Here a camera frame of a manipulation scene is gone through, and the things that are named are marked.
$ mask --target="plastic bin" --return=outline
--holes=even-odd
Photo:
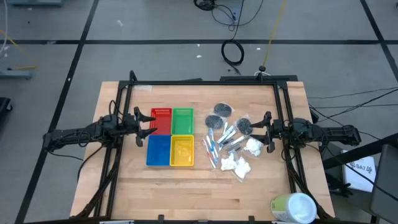
[[[171,108],[152,108],[150,116],[156,118],[156,120],[151,121],[149,124],[149,128],[157,128],[157,130],[152,134],[171,134]]]
[[[172,134],[193,134],[193,108],[174,108]]]
[[[194,154],[192,135],[172,136],[170,166],[193,166]]]
[[[170,144],[171,135],[150,135],[148,138],[147,166],[169,166]]]

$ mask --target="yellow cable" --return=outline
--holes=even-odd
[[[268,60],[269,52],[271,51],[271,42],[272,42],[272,39],[274,38],[274,34],[275,34],[275,31],[276,31],[277,28],[278,28],[278,24],[279,24],[280,18],[282,17],[282,14],[283,14],[283,12],[284,12],[284,10],[285,10],[286,2],[287,2],[286,0],[283,1],[282,7],[281,7],[280,10],[279,10],[278,19],[275,21],[274,28],[273,28],[272,31],[271,31],[271,36],[269,37],[269,41],[268,41],[268,48],[267,48],[266,58],[264,59],[264,63],[262,64],[262,66],[264,66],[264,67],[266,66],[266,63],[267,63],[267,60]]]
[[[33,62],[33,60],[31,59],[31,57],[29,56],[28,53],[26,53],[26,51],[20,47],[19,45],[17,45],[3,30],[0,30],[0,33],[5,36],[9,41],[11,41],[12,44],[14,44],[14,46],[22,53],[24,54],[28,60],[30,60],[31,62]],[[23,67],[16,67],[15,70],[25,70],[25,69],[36,69],[36,66],[23,66]]]

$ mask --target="yellow bin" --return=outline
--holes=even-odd
[[[170,166],[193,166],[193,135],[173,135]]]

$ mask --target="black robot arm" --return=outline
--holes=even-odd
[[[268,145],[267,152],[269,153],[275,150],[275,145],[272,141],[274,138],[287,138],[293,147],[299,148],[305,147],[306,143],[313,141],[338,141],[351,146],[357,146],[361,142],[358,130],[352,125],[340,128],[322,128],[306,119],[295,118],[285,126],[284,122],[279,119],[275,119],[271,124],[271,119],[271,112],[267,111],[262,121],[251,125],[254,128],[267,128],[265,135],[252,134],[251,137],[264,145]]]
[[[136,144],[142,147],[142,139],[156,131],[157,128],[142,130],[140,122],[153,121],[155,118],[144,116],[138,107],[134,108],[134,115],[126,114],[123,119],[115,114],[100,117],[97,122],[85,128],[77,129],[56,129],[43,136],[43,148],[48,152],[53,152],[63,146],[79,144],[85,146],[89,142],[114,142],[118,136],[125,134],[137,134]]]

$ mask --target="white debris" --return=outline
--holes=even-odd
[[[134,89],[152,91],[152,85],[134,85]]]
[[[123,26],[123,23],[119,19],[117,20],[117,23],[119,24],[120,27]]]
[[[250,138],[243,149],[249,151],[254,156],[258,156],[263,146],[264,145],[257,139]]]
[[[234,154],[229,154],[227,159],[221,159],[221,170],[232,170],[236,168]]]
[[[239,160],[238,160],[238,164],[237,164],[237,166],[236,166],[236,169],[235,169],[235,174],[236,174],[239,178],[243,179],[244,176],[245,176],[248,172],[250,172],[250,170],[251,170],[251,168],[250,168],[249,163],[246,162],[246,161],[243,159],[243,157],[240,157]]]

